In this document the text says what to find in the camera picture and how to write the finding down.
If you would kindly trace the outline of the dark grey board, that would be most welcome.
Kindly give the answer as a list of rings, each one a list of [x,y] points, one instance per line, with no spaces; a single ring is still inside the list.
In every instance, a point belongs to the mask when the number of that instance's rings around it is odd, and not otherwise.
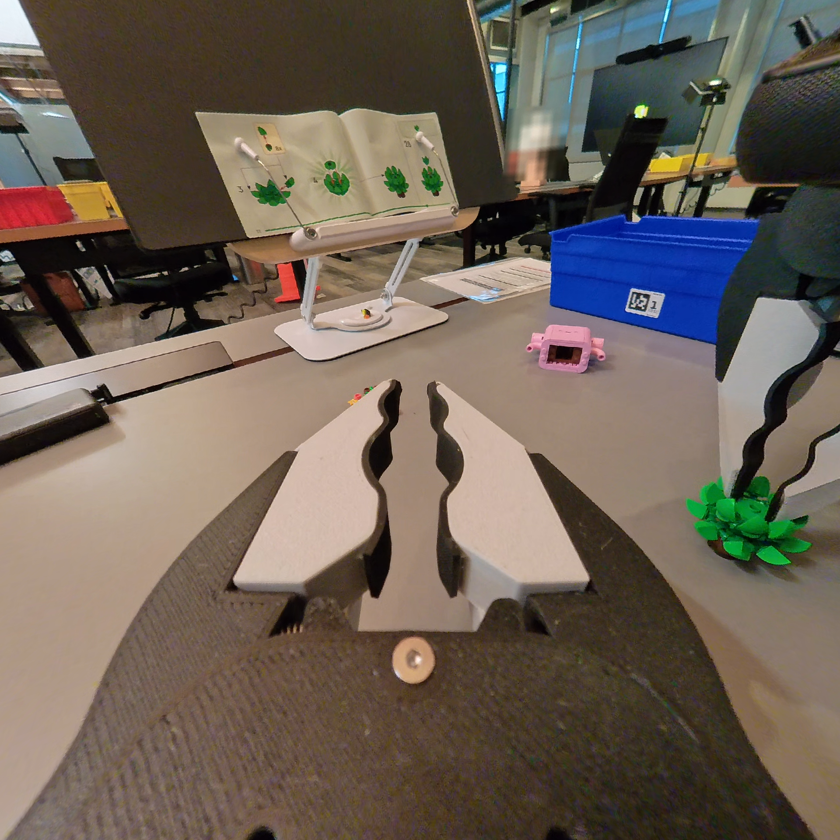
[[[515,195],[472,2],[21,5],[145,249],[246,238],[196,112],[435,112],[458,203]]]

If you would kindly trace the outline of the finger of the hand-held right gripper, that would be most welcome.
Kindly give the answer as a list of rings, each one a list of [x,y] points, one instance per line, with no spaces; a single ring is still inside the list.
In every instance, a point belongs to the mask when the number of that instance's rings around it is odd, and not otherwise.
[[[839,426],[811,442],[803,467],[779,488],[776,518],[810,516],[839,500]]]
[[[731,494],[743,448],[764,422],[771,386],[811,352],[824,319],[812,301],[760,297],[718,384],[719,452],[724,490]]]

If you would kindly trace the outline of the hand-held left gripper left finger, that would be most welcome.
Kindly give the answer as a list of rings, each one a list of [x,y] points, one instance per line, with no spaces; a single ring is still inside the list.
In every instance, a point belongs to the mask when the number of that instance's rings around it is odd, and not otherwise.
[[[237,589],[380,596],[392,558],[381,477],[392,463],[402,390],[383,381],[284,454],[287,472],[234,574]]]

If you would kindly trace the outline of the black monitor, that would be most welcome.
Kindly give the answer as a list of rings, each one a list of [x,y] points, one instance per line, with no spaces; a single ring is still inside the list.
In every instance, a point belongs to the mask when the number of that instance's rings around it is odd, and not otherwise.
[[[658,59],[595,70],[582,152],[597,152],[595,131],[620,128],[638,107],[646,108],[648,117],[668,118],[661,146],[693,145],[704,111],[698,101],[683,99],[684,90],[693,79],[718,75],[727,45],[728,37],[722,37]]]

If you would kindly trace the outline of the laminated paper sheet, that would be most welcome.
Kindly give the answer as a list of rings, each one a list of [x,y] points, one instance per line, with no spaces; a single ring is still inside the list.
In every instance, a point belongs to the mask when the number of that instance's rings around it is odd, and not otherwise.
[[[490,303],[549,289],[551,278],[550,262],[521,257],[426,276],[422,280],[457,297]]]

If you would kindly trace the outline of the wooden top office desk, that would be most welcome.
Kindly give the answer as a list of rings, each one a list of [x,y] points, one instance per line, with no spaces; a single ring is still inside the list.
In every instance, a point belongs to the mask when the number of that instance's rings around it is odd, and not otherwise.
[[[141,248],[121,218],[6,229],[2,230],[1,244],[2,250],[9,251],[17,262],[37,302],[79,359],[89,358],[95,351],[67,305],[52,290],[48,275],[91,267],[104,269],[106,286],[113,298],[121,301],[113,287],[115,280],[154,277],[213,261],[228,264],[222,244],[162,250]]]
[[[665,190],[673,184],[700,190],[694,210],[694,216],[700,217],[712,187],[726,185],[736,169],[736,160],[731,156],[692,169],[682,167],[678,171],[647,171],[637,185],[640,197],[632,196],[625,206],[595,205],[600,200],[597,196],[600,175],[582,181],[520,185],[518,200],[539,204],[542,210],[537,218],[542,219],[545,225],[524,233],[518,244],[524,247],[527,255],[533,247],[539,248],[542,257],[547,259],[550,256],[550,234],[556,229],[597,221],[620,213],[624,213],[629,221],[645,216],[667,215]]]

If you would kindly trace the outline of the red plastic bin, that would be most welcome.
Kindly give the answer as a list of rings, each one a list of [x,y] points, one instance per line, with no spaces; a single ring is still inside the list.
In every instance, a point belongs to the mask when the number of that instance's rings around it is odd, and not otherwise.
[[[75,220],[57,186],[5,187],[0,191],[0,198],[2,230],[66,224]]]

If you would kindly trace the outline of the black office chair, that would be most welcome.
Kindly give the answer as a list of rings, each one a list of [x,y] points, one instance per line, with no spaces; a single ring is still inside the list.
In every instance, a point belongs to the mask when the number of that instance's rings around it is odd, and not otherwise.
[[[140,312],[141,320],[147,320],[152,313],[165,309],[183,311],[183,323],[168,328],[155,338],[162,341],[224,326],[224,320],[201,318],[196,311],[196,304],[226,296],[223,288],[232,279],[227,263],[213,261],[152,277],[115,280],[113,287],[121,301],[147,305]]]
[[[637,189],[668,121],[631,113],[620,128],[595,131],[596,148],[605,168],[590,195],[583,220],[586,224],[618,215],[632,220]]]

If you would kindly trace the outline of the red orange floor cone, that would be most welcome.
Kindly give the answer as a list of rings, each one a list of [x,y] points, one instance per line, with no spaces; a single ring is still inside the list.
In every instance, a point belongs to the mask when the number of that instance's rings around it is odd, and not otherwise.
[[[296,259],[287,263],[278,263],[276,269],[280,294],[275,297],[275,303],[300,302],[306,286],[308,261]]]

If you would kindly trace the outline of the blue plastic bin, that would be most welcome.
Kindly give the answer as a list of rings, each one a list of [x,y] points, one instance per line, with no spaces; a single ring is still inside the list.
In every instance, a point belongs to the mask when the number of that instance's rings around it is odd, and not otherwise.
[[[618,215],[552,232],[550,305],[714,344],[756,219]]]

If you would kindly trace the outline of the large green brick leaf rosette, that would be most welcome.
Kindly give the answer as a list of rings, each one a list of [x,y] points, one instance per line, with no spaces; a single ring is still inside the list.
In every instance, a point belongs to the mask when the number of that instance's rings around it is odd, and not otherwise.
[[[778,539],[735,538],[707,540],[699,532],[699,530],[703,526],[709,527],[710,524],[706,521],[698,520],[695,517],[694,519],[695,530],[715,553],[719,554],[721,557],[741,562],[748,562],[757,559],[769,565],[784,566],[791,563],[791,555],[795,553],[803,553],[809,550],[812,546],[809,541],[802,539],[799,535],[800,531],[803,530],[809,522],[808,516],[787,519],[787,521],[795,523],[798,528]]]

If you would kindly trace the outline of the black power brick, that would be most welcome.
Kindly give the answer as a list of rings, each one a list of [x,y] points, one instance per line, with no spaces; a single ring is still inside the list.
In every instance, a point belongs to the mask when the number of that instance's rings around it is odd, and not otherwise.
[[[75,388],[1,415],[1,465],[110,423],[107,387]]]

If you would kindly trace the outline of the white book stand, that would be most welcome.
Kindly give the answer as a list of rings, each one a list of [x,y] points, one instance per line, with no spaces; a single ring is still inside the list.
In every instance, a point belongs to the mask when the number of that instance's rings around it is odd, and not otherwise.
[[[307,259],[301,316],[282,323],[275,332],[305,360],[331,361],[445,322],[447,316],[441,311],[399,297],[397,291],[424,236],[457,232],[470,226],[477,215],[477,207],[444,205],[386,217],[311,224],[291,234],[229,245],[238,255],[264,264]],[[395,242],[404,242],[404,247],[378,297],[316,315],[313,307],[324,256]]]

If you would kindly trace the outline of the black webcam bar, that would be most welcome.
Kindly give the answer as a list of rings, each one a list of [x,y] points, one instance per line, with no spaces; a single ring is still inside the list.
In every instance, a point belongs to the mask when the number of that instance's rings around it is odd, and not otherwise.
[[[615,59],[617,66],[629,66],[645,60],[656,60],[663,56],[678,53],[692,46],[690,35],[674,38],[662,43],[646,45],[640,49],[629,50]]]

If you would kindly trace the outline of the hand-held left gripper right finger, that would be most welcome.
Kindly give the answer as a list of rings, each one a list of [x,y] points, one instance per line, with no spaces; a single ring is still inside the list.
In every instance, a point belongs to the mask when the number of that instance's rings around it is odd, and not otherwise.
[[[436,466],[437,569],[471,607],[583,592],[589,573],[528,450],[439,381],[427,385]]]

